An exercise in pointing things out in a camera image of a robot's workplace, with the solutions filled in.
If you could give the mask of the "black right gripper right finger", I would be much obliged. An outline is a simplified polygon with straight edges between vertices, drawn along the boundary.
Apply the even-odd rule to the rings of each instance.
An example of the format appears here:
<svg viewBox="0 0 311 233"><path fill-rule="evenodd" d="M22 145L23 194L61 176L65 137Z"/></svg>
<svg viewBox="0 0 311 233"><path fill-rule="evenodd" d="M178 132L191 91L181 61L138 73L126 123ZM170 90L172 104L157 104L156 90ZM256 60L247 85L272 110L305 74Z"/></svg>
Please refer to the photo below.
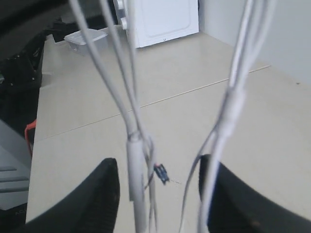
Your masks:
<svg viewBox="0 0 311 233"><path fill-rule="evenodd" d="M309 233L311 222L267 199L220 164L207 228L211 233Z"/></svg>

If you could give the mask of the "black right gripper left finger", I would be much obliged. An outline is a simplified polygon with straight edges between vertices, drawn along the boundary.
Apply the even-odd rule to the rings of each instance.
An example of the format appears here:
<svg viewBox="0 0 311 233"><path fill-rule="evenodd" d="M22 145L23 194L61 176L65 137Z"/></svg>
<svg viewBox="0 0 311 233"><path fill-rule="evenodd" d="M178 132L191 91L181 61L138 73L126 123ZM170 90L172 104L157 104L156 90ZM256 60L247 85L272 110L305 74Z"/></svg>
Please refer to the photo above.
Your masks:
<svg viewBox="0 0 311 233"><path fill-rule="evenodd" d="M104 159L71 193L18 233L112 233L120 203L117 161Z"/></svg>

